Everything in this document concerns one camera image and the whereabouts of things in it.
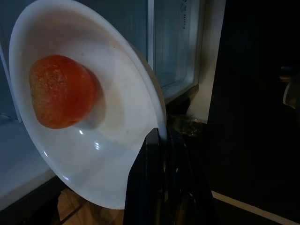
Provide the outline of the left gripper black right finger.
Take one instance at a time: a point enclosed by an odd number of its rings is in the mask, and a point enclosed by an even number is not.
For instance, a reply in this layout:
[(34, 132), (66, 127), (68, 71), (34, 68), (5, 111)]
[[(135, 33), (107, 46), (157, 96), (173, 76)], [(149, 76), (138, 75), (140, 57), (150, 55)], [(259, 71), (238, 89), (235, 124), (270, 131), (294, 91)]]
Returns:
[(171, 225), (220, 225), (212, 193), (184, 137), (167, 130), (166, 175)]

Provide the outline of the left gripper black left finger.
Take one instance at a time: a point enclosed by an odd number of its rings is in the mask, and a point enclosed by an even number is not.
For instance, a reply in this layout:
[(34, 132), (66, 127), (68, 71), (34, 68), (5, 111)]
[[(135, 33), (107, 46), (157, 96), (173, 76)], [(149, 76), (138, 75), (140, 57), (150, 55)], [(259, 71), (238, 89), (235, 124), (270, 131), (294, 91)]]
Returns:
[(163, 201), (161, 140), (154, 128), (146, 135), (129, 171), (123, 224), (161, 224)]

